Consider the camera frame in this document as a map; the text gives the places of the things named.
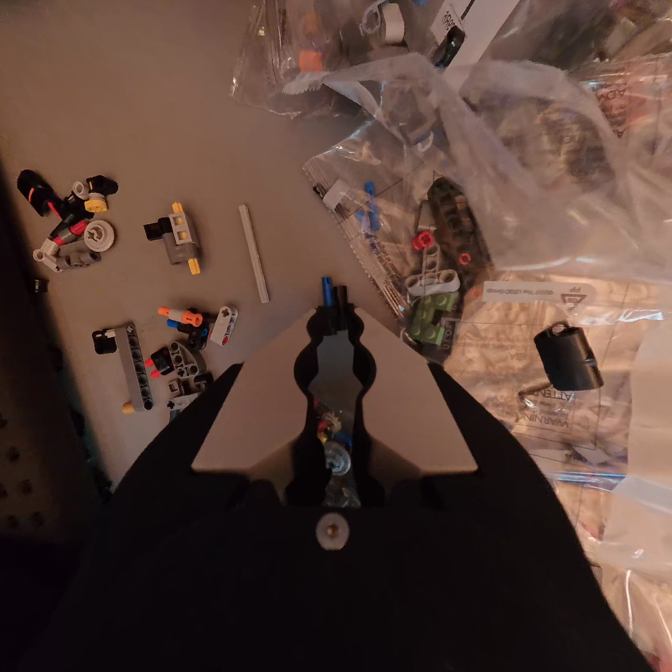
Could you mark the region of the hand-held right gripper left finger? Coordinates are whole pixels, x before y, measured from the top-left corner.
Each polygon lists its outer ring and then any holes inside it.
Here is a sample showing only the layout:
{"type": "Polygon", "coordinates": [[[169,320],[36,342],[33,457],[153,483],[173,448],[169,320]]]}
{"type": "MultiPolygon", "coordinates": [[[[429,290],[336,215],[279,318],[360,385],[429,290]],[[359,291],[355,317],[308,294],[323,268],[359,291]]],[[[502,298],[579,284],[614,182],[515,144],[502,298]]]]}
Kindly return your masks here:
{"type": "Polygon", "coordinates": [[[245,360],[192,462],[196,474],[269,482],[291,506],[322,506],[331,473],[311,384],[328,330],[325,309],[311,308],[245,360]]]}

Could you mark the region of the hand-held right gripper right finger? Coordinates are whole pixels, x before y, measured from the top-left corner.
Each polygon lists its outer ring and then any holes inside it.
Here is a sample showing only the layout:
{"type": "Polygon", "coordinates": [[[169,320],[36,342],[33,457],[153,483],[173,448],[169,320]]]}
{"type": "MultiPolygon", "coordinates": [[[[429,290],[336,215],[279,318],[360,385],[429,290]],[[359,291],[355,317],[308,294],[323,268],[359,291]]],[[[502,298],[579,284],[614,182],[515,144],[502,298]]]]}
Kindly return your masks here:
{"type": "Polygon", "coordinates": [[[352,468],[364,507],[427,477],[467,475],[476,460],[429,363],[369,315],[348,308],[356,398],[352,468]]]}

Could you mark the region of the blue black lego pin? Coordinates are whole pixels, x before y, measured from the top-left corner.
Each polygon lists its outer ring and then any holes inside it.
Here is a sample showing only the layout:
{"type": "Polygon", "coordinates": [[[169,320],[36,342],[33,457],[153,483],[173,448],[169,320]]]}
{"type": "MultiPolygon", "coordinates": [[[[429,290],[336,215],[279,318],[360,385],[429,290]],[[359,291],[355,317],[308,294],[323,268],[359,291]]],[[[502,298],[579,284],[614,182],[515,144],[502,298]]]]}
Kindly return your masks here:
{"type": "Polygon", "coordinates": [[[323,306],[321,307],[323,332],[325,335],[335,335],[337,332],[339,309],[334,298],[332,278],[330,276],[323,276],[321,283],[323,291],[323,306]]]}

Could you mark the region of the thin grey lego liftarm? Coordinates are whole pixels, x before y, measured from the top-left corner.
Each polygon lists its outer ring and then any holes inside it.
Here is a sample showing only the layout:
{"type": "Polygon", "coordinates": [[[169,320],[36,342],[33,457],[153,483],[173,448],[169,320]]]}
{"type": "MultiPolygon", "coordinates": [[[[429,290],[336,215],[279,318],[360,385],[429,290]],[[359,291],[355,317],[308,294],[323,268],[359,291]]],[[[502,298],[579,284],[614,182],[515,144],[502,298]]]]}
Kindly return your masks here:
{"type": "Polygon", "coordinates": [[[235,307],[220,308],[216,319],[209,328],[209,341],[219,346],[225,346],[230,340],[236,325],[239,312],[235,307]]]}

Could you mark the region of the orange grey lego pin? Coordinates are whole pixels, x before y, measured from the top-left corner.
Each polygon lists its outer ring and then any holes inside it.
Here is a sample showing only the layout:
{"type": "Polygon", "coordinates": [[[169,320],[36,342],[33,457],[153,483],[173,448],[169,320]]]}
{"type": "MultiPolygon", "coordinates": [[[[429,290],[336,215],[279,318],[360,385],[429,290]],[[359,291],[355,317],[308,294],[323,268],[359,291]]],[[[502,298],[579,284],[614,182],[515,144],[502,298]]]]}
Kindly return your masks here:
{"type": "Polygon", "coordinates": [[[165,318],[166,324],[174,329],[180,326],[199,328],[204,322],[204,317],[201,313],[195,313],[191,310],[182,308],[159,307],[157,314],[165,318]]]}

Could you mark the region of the grey lego beam black connector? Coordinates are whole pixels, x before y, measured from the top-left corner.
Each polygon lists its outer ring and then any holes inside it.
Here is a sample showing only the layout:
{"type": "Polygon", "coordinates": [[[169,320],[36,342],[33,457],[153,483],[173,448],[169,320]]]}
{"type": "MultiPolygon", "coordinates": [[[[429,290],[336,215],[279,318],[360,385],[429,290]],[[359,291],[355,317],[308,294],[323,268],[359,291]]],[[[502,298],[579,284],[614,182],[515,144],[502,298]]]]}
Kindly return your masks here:
{"type": "Polygon", "coordinates": [[[115,353],[119,355],[129,394],[129,400],[124,403],[122,412],[131,415],[152,410],[154,399],[136,325],[128,322],[109,329],[94,331],[91,338],[96,354],[115,353]]]}

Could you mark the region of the grey yellow lego connector assembly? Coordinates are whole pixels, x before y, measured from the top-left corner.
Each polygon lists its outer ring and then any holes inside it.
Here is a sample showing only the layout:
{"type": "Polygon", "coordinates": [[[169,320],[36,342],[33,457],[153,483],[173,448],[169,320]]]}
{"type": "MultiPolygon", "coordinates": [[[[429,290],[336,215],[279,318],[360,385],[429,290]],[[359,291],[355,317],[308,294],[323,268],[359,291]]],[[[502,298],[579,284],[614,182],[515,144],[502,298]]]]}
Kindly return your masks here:
{"type": "Polygon", "coordinates": [[[187,265],[192,275],[199,275],[201,253],[196,227],[180,202],[173,202],[171,207],[171,214],[143,226],[145,236],[163,243],[171,265],[187,265]]]}

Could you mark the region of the grey lego pulley wheel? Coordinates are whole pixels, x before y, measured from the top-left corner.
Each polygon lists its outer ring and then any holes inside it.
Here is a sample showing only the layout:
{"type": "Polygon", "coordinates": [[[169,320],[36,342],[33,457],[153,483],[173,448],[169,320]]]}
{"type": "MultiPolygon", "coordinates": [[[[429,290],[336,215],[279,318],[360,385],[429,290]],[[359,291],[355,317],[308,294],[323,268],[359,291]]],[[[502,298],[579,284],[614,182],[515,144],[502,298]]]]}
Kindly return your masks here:
{"type": "Polygon", "coordinates": [[[93,219],[87,223],[82,238],[89,250],[102,254],[112,248],[116,234],[106,220],[93,219]]]}

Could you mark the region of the black yellow lego connector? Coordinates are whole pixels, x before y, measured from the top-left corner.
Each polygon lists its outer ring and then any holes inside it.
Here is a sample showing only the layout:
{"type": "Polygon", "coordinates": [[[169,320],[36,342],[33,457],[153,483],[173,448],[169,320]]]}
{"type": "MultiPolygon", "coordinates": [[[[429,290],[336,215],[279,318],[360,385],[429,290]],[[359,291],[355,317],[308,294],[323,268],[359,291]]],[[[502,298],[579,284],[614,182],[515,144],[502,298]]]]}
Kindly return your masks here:
{"type": "Polygon", "coordinates": [[[87,212],[93,214],[107,212],[107,201],[118,192],[118,183],[104,175],[96,175],[87,179],[87,185],[88,198],[85,201],[87,212]]]}

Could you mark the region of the pile of clear lego bags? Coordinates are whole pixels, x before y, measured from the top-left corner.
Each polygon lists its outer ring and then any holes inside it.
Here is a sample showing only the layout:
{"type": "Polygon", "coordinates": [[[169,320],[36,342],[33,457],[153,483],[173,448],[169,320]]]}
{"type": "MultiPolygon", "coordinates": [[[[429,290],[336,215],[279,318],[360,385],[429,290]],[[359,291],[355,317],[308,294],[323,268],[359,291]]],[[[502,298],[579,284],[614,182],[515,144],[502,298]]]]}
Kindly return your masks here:
{"type": "MultiPolygon", "coordinates": [[[[405,343],[413,233],[437,177],[465,195],[497,273],[649,284],[671,306],[671,173],[659,167],[671,121],[652,151],[644,143],[671,104],[656,93],[663,105],[645,104],[630,133],[636,80],[661,65],[671,83],[671,58],[588,64],[626,18],[615,6],[524,1],[511,36],[532,60],[462,68],[467,25],[450,1],[256,2],[231,94],[291,117],[348,99],[371,117],[304,170],[405,343]]],[[[671,325],[636,357],[633,475],[612,491],[550,477],[658,671],[671,670],[671,391],[646,376],[671,382],[670,354],[671,325]]]]}

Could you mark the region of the black lego panel red stripe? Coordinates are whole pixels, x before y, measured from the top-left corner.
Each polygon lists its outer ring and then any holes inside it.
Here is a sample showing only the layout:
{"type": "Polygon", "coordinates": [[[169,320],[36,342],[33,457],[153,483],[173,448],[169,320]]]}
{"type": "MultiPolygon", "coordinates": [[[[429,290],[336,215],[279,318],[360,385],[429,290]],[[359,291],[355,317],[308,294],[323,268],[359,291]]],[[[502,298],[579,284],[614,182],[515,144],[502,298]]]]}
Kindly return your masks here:
{"type": "Polygon", "coordinates": [[[16,179],[16,186],[39,216],[46,217],[54,214],[62,218],[60,197],[39,173],[30,169],[22,170],[16,179]]]}

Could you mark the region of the small clear bag of pins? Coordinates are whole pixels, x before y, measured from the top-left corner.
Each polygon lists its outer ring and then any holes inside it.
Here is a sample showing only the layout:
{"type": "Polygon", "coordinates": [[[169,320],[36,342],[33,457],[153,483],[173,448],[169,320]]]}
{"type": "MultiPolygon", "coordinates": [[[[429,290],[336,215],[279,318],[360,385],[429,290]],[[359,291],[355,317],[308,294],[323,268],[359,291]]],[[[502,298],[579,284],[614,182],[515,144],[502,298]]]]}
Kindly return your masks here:
{"type": "Polygon", "coordinates": [[[323,445],[329,481],[324,490],[324,506],[331,508],[361,508],[352,467],[352,418],[348,412],[314,399],[317,418],[317,438],[323,445]]]}

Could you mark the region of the orange blue black connector cluster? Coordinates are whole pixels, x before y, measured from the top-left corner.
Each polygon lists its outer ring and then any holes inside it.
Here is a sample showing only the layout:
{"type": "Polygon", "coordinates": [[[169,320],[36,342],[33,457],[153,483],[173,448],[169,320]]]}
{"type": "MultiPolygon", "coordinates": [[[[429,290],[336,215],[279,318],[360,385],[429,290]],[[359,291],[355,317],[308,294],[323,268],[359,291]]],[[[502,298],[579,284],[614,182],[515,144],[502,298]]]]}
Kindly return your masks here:
{"type": "Polygon", "coordinates": [[[208,344],[210,330],[209,325],[207,324],[195,327],[192,324],[182,323],[168,318],[166,320],[166,325],[176,329],[181,334],[186,335],[187,348],[190,351],[201,351],[205,349],[208,344]]]}

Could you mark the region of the large clear bag white label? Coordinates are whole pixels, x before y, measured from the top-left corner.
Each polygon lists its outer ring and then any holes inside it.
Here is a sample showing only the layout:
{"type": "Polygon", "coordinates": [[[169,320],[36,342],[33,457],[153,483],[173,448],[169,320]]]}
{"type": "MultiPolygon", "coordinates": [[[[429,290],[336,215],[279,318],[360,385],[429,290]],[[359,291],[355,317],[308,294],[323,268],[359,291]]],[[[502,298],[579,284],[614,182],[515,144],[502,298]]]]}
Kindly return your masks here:
{"type": "Polygon", "coordinates": [[[465,195],[437,177],[419,205],[403,335],[498,419],[552,479],[612,491],[633,475],[636,357],[671,325],[663,288],[497,273],[465,195]],[[603,387],[559,392],[533,338],[581,327],[603,387]]]}

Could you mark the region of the black perforated pad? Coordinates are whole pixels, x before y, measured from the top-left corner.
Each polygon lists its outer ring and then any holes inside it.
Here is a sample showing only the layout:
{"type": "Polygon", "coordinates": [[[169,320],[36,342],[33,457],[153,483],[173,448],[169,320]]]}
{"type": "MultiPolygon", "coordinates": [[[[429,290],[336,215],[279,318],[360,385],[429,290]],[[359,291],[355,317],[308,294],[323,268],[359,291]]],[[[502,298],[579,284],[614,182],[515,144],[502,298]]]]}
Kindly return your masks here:
{"type": "Polygon", "coordinates": [[[34,278],[1,167],[1,534],[81,541],[101,505],[83,417],[34,278]]]}

